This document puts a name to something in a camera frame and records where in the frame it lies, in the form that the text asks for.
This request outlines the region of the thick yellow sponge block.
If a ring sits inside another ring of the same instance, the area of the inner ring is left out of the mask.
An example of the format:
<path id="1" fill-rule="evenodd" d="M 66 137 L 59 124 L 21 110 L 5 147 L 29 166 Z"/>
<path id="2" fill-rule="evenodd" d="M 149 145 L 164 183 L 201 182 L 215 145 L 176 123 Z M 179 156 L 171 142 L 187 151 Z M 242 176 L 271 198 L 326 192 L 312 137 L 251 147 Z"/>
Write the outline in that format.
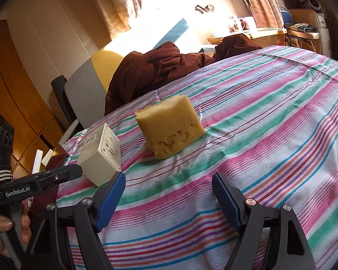
<path id="1" fill-rule="evenodd" d="M 136 121 L 156 159 L 177 154 L 205 134 L 205 130 L 185 95 L 152 104 L 135 112 Z"/>

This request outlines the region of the dark red tin box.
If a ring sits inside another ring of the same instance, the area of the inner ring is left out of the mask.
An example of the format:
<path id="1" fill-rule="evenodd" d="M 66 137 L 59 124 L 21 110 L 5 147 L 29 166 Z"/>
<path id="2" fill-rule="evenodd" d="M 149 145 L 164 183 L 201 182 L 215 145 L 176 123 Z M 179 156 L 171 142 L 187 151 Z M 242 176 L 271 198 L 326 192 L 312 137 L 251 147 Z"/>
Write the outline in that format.
<path id="1" fill-rule="evenodd" d="M 46 169 L 55 169 L 62 167 L 64 160 L 68 156 L 67 152 L 64 150 L 61 144 L 57 144 L 53 150 L 53 154 L 48 161 Z M 46 205 L 51 203 L 56 203 L 58 193 L 58 185 L 45 190 L 42 194 L 35 196 L 33 199 L 32 206 L 30 211 L 34 212 L 36 215 L 42 216 L 45 213 Z"/>

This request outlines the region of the beige carton with text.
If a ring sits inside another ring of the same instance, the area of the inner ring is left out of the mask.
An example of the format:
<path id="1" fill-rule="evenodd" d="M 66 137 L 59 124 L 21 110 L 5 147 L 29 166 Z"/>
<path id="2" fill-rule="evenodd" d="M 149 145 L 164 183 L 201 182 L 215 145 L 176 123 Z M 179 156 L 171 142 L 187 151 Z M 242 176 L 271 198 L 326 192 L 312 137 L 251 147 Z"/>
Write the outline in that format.
<path id="1" fill-rule="evenodd" d="M 107 123 L 83 139 L 77 164 L 82 168 L 83 175 L 97 187 L 121 172 L 121 142 Z"/>

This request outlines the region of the maroon blanket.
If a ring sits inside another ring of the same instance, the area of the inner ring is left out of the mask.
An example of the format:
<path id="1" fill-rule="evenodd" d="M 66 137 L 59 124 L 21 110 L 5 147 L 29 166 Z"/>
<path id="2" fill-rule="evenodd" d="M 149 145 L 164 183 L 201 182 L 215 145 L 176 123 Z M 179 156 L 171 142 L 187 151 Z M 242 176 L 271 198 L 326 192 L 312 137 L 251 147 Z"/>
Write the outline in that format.
<path id="1" fill-rule="evenodd" d="M 172 41 L 145 54 L 133 51 L 123 58 L 110 81 L 105 115 L 200 68 L 261 48 L 246 35 L 237 34 L 223 38 L 213 56 L 203 52 L 183 54 Z"/>

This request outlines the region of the grey yellow chair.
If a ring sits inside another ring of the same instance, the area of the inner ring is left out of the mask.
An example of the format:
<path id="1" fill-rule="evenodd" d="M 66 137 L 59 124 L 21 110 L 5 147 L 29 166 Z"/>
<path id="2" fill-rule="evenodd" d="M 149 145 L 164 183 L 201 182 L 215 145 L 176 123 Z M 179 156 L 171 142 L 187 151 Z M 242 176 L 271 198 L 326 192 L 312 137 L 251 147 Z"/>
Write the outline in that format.
<path id="1" fill-rule="evenodd" d="M 66 78 L 60 75 L 51 81 L 57 101 L 69 124 L 78 121 L 85 129 L 104 116 L 105 96 L 123 58 L 130 50 L 111 43 L 100 49 Z"/>

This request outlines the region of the mug on windowsill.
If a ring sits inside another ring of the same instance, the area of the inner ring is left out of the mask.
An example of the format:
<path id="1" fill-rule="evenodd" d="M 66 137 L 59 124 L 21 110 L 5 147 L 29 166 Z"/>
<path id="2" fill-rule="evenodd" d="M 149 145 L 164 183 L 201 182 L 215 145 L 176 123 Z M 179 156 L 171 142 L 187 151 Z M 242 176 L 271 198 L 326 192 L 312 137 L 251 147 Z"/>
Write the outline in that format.
<path id="1" fill-rule="evenodd" d="M 238 27 L 238 31 L 242 32 L 242 31 L 246 30 L 247 25 L 246 25 L 246 22 L 242 18 L 238 18 L 236 20 L 236 25 Z"/>

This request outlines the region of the patterned window curtain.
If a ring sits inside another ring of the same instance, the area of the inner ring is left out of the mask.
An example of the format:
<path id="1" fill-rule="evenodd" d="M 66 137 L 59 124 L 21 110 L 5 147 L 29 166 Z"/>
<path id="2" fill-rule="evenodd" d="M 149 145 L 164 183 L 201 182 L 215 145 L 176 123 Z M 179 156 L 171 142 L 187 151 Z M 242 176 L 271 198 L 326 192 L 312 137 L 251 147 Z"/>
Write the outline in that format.
<path id="1" fill-rule="evenodd" d="M 277 0 L 248 0 L 256 26 L 259 28 L 284 26 Z"/>

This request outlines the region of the wooden side table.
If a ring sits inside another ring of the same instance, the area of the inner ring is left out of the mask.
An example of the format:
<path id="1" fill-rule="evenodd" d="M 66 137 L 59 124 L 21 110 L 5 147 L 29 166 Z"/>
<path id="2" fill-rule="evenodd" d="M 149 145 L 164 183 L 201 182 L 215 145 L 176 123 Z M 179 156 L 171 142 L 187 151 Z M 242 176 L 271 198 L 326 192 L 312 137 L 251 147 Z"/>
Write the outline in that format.
<path id="1" fill-rule="evenodd" d="M 330 34 L 325 16 L 311 9 L 289 9 L 288 35 L 301 38 L 317 53 L 331 57 Z"/>

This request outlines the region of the striped bed cloth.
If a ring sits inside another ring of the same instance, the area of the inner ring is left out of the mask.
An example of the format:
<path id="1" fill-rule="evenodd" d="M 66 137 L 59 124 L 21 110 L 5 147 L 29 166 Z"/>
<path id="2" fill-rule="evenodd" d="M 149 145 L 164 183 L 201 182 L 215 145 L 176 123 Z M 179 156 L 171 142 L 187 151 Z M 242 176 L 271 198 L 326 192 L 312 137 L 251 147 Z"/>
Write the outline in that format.
<path id="1" fill-rule="evenodd" d="M 166 160 L 135 112 L 189 97 L 205 135 Z M 211 64 L 101 119 L 121 141 L 126 189 L 99 235 L 115 269 L 223 269 L 237 233 L 212 175 L 260 204 L 289 204 L 318 269 L 338 262 L 338 62 L 270 46 Z"/>

